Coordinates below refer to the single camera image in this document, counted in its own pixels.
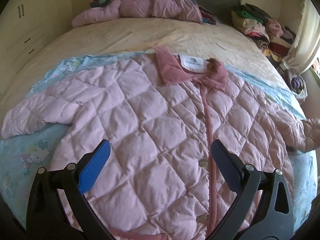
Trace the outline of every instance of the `jacket sleeve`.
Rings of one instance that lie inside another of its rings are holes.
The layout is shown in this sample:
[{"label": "jacket sleeve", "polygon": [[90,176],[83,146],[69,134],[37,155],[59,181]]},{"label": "jacket sleeve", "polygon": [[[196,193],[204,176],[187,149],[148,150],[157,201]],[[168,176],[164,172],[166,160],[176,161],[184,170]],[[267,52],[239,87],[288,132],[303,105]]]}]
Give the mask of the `jacket sleeve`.
[{"label": "jacket sleeve", "polygon": [[120,19],[119,14],[121,0],[114,0],[111,4],[106,7],[96,7],[85,10],[72,21],[72,27],[81,27],[93,23],[102,23],[115,19]]},{"label": "jacket sleeve", "polygon": [[41,92],[25,98],[5,116],[1,137],[8,139],[41,130],[46,123],[72,123],[79,104]]},{"label": "jacket sleeve", "polygon": [[320,147],[320,119],[300,120],[274,103],[268,112],[287,146],[304,153]]}]

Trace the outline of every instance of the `pink quilted jacket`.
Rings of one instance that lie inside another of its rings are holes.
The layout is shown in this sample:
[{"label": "pink quilted jacket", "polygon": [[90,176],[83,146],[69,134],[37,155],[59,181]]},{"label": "pink quilted jacket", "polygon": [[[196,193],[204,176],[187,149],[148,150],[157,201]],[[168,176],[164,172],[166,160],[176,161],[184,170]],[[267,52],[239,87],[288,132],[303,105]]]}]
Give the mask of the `pink quilted jacket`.
[{"label": "pink quilted jacket", "polygon": [[198,5],[191,0],[113,0],[106,7],[91,8],[82,12],[73,19],[72,26],[76,28],[122,17],[172,18],[202,24]]},{"label": "pink quilted jacket", "polygon": [[[205,239],[235,198],[210,155],[213,139],[258,170],[281,169],[291,193],[286,144],[308,152],[320,143],[319,120],[300,121],[222,63],[206,64],[207,73],[191,73],[167,49],[156,48],[69,75],[10,110],[2,137],[33,133],[47,122],[71,123],[51,169],[76,163],[109,140],[111,156],[85,196],[101,221],[116,228],[112,233],[118,239]],[[62,202],[77,227],[64,195]]]}]

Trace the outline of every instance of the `light blue blanket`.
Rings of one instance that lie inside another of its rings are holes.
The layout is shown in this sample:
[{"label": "light blue blanket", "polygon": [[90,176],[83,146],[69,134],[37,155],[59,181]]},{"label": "light blue blanket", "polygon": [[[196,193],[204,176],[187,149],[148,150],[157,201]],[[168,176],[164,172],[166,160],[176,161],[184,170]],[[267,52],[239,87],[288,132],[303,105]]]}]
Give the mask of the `light blue blanket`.
[{"label": "light blue blanket", "polygon": [[[141,55],[138,53],[121,53],[118,55],[85,56],[63,60],[44,78],[35,84],[27,96],[38,93],[65,78],[66,75],[89,70],[102,65],[110,65],[122,59]],[[281,87],[269,83],[231,66],[226,68],[244,80],[259,87],[267,97],[283,106],[300,119],[305,116],[299,108],[294,96]],[[53,152],[68,129],[68,125],[48,124],[41,131],[32,135],[20,135],[8,140],[0,140],[0,191],[18,221],[26,226],[26,212],[29,192],[36,171],[40,167],[48,167]],[[307,218],[311,201],[316,196],[317,164],[316,154],[295,153],[289,156],[295,178],[294,228],[297,229]]]}]

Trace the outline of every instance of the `clothing label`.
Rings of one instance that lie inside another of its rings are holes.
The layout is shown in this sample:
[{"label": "clothing label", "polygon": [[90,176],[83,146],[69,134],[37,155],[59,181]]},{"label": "clothing label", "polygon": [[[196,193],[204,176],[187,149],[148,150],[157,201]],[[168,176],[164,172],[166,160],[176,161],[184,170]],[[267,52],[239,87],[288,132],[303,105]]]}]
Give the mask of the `clothing label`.
[{"label": "clothing label", "polygon": [[203,58],[193,57],[186,54],[179,54],[181,65],[185,69],[197,72],[197,73],[205,73],[207,72],[207,67],[204,64]]}]

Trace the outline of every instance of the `green clothing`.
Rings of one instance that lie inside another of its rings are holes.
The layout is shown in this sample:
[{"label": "green clothing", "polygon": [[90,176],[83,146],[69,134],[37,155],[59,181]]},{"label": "green clothing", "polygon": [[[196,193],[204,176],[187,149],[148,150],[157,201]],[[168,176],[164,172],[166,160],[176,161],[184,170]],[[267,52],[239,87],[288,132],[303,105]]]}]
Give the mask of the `green clothing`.
[{"label": "green clothing", "polygon": [[237,15],[241,18],[246,18],[246,19],[252,19],[252,20],[256,20],[259,23],[263,23],[262,20],[252,16],[251,14],[247,13],[245,10],[242,11],[236,11]]}]

